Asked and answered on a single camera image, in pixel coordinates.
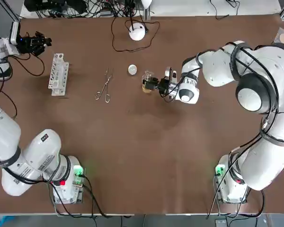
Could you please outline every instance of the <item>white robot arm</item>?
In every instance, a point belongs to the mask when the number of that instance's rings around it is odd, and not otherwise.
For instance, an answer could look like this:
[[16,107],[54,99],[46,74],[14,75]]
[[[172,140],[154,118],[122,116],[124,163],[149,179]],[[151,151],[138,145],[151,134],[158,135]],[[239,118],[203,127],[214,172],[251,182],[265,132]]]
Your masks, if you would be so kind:
[[18,147],[20,134],[18,124],[0,109],[0,167],[5,192],[20,196],[32,186],[30,181],[27,184],[21,179],[35,181],[42,176],[56,186],[63,203],[76,202],[76,176],[82,174],[82,168],[77,158],[59,154],[59,135],[46,129],[21,150]]
[[20,35],[20,23],[13,22],[9,38],[0,37],[0,81],[8,80],[12,68],[8,56],[24,53],[38,56],[44,52],[45,47],[51,46],[51,38],[46,38],[42,33],[36,32],[35,36]]
[[[248,111],[267,114],[261,124],[259,141],[238,160],[238,150],[223,156],[216,167],[218,183],[225,179],[221,186],[223,201],[240,203],[247,186],[260,191],[284,168],[284,44],[258,46],[252,50],[242,41],[228,43],[218,51],[208,50],[186,59],[179,82],[173,81],[168,68],[160,81],[144,78],[143,87],[158,89],[162,97],[169,96],[171,101],[195,104],[199,97],[200,69],[214,87],[238,81],[235,95],[239,104]],[[274,120],[268,123],[270,116]],[[228,171],[235,160],[236,164]]]
[[[29,53],[40,55],[51,39],[36,32],[35,36],[20,36],[20,24],[13,22],[9,38],[0,37],[0,81],[2,84],[11,76],[8,56]],[[23,150],[18,147],[21,130],[5,112],[0,109],[0,167],[2,187],[12,196],[20,196],[33,184],[50,181],[63,203],[77,201],[83,169],[77,158],[60,155],[61,140],[56,132],[47,129],[37,135]],[[53,191],[56,201],[59,196]]]

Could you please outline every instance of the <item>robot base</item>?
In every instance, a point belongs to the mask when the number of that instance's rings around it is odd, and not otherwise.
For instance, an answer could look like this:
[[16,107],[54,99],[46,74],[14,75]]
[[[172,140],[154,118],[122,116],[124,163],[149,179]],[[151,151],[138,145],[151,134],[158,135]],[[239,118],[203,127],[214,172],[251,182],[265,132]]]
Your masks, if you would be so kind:
[[[84,178],[77,177],[76,175],[84,174],[83,168],[80,166],[80,163],[77,158],[74,156],[68,156],[71,162],[71,171],[70,175],[65,181],[65,185],[56,186],[58,194],[61,197],[61,200],[64,204],[68,203],[81,203],[83,198],[83,183]],[[55,203],[61,204],[61,201],[56,194],[55,190],[53,190],[53,196]]]
[[[215,168],[215,188],[220,184],[225,172],[228,170],[228,155],[222,156],[218,165]],[[241,203],[245,201],[247,185],[235,182],[231,175],[227,173],[223,182],[221,183],[217,198],[223,203]]]

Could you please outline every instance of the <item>brown tabletop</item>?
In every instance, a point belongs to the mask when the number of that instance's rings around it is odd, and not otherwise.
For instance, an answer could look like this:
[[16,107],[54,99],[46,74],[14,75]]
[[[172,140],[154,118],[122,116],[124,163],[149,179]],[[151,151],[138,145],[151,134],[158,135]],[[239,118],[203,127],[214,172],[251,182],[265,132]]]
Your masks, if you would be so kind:
[[[243,40],[252,47],[269,44],[278,28],[278,15],[154,18],[160,30],[150,48],[115,52],[112,18],[23,19],[21,33],[40,31],[53,46],[41,58],[45,73],[33,77],[13,59],[13,78],[4,86],[18,107],[16,122],[24,148],[45,128],[61,137],[61,153],[76,156],[87,169],[93,190],[106,213],[206,213],[213,198],[213,169],[220,157],[258,132],[260,116],[243,110],[235,98],[236,83],[211,87],[199,78],[200,98],[195,105],[165,103],[158,92],[142,91],[141,76],[150,70],[157,77],[167,66],[181,71],[182,61],[226,42]],[[157,25],[140,42],[133,42],[124,18],[114,23],[115,47],[147,45]],[[70,69],[64,97],[47,88],[53,53],[64,53]],[[40,62],[23,62],[37,73]],[[138,73],[127,74],[130,64]],[[110,103],[95,100],[107,67],[114,68],[109,83]],[[9,100],[0,95],[0,107],[14,114]],[[284,171],[267,188],[265,212],[284,213]],[[260,192],[252,193],[244,212],[257,212]],[[72,212],[90,213],[88,196]],[[223,211],[235,212],[233,206]],[[35,185],[20,197],[7,195],[0,182],[0,213],[53,213],[46,185]]]

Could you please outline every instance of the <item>floor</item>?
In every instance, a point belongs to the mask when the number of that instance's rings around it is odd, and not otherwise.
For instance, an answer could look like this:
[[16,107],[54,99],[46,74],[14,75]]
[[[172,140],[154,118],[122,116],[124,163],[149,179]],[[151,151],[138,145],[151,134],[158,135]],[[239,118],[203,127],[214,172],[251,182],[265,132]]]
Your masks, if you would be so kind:
[[[97,218],[98,227],[227,227],[226,223],[215,225],[217,216],[211,215],[208,220],[205,215],[192,216],[165,216],[147,215],[143,225],[144,215],[136,215],[131,218],[121,218],[120,216],[105,219]],[[95,222],[89,218],[71,218],[57,216],[17,216],[13,220],[6,222],[4,227],[95,227]],[[256,219],[238,220],[231,223],[231,227],[255,227]],[[284,215],[262,215],[258,219],[257,227],[284,227]]]

